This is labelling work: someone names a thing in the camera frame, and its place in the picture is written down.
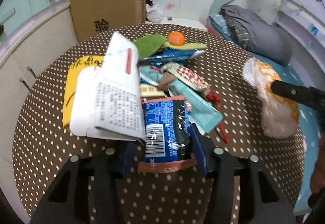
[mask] orange fruit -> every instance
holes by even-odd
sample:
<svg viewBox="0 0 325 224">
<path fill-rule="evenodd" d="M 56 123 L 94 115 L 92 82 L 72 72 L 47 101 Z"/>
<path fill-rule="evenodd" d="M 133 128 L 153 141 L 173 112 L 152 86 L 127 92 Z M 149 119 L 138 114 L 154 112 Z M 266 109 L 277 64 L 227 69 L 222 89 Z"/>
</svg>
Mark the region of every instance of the orange fruit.
<svg viewBox="0 0 325 224">
<path fill-rule="evenodd" d="M 185 36 L 179 31 L 173 31 L 168 34 L 167 40 L 171 45 L 181 46 L 185 43 Z"/>
</svg>

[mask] gray blanket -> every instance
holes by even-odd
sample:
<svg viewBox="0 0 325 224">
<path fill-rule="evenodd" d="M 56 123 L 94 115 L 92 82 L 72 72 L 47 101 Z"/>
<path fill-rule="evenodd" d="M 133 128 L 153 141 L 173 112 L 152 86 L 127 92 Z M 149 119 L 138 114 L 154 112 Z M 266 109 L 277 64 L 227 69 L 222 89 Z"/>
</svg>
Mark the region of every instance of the gray blanket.
<svg viewBox="0 0 325 224">
<path fill-rule="evenodd" d="M 289 64 L 296 44 L 296 40 L 290 34 L 275 26 L 268 25 L 252 11 L 237 5 L 224 6 L 221 12 L 225 16 L 227 23 L 232 18 L 248 31 L 250 35 L 248 50 L 270 58 L 284 66 Z"/>
</svg>

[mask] polka dot tablecloth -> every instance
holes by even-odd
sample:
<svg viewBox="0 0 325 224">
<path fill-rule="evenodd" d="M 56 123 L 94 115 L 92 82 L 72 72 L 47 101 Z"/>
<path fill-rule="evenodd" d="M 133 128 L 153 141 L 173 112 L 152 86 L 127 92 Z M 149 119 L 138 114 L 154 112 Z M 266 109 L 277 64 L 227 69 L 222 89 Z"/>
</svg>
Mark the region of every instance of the polka dot tablecloth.
<svg viewBox="0 0 325 224">
<path fill-rule="evenodd" d="M 300 130 L 280 141 L 263 135 L 262 104 L 256 90 L 242 78 L 242 67 L 249 54 L 218 36 L 178 25 L 143 24 L 123 27 L 119 32 L 134 40 L 145 33 L 167 36 L 175 30 L 185 35 L 187 43 L 208 46 L 206 53 L 188 66 L 204 77 L 222 98 L 221 113 L 230 143 L 221 140 L 218 130 L 209 133 L 209 137 L 232 155 L 259 156 L 293 206 L 302 183 L 303 137 Z M 81 56 L 104 55 L 112 33 L 100 33 L 62 54 L 37 78 L 22 106 L 12 153 L 17 191 L 30 216 L 70 156 L 90 157 L 114 146 L 112 141 L 77 137 L 62 128 L 68 67 Z M 138 174 L 137 163 L 143 154 L 144 150 L 138 147 L 131 171 L 124 180 L 117 181 L 126 223 L 203 223 L 212 181 L 202 178 L 196 167 L 171 174 Z M 238 177 L 235 186 L 232 223 L 238 219 Z M 96 223 L 93 207 L 90 207 L 90 222 Z"/>
</svg>

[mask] red stripe label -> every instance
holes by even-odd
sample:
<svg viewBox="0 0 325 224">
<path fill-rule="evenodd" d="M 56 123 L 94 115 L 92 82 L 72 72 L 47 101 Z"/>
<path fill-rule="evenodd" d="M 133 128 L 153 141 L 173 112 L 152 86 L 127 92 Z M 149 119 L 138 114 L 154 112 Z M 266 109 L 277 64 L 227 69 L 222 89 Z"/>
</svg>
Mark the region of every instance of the red stripe label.
<svg viewBox="0 0 325 224">
<path fill-rule="evenodd" d="M 132 49 L 128 48 L 126 55 L 126 73 L 131 74 Z"/>
</svg>

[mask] person's hand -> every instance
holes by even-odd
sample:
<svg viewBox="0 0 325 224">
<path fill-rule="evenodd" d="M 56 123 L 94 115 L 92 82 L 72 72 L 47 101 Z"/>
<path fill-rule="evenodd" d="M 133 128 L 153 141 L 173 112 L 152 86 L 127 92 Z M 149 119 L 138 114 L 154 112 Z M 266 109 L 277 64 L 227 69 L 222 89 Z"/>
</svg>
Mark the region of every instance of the person's hand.
<svg viewBox="0 0 325 224">
<path fill-rule="evenodd" d="M 325 188 L 325 135 L 320 139 L 320 151 L 315 170 L 310 180 L 310 189 L 313 194 L 318 194 Z"/>
</svg>

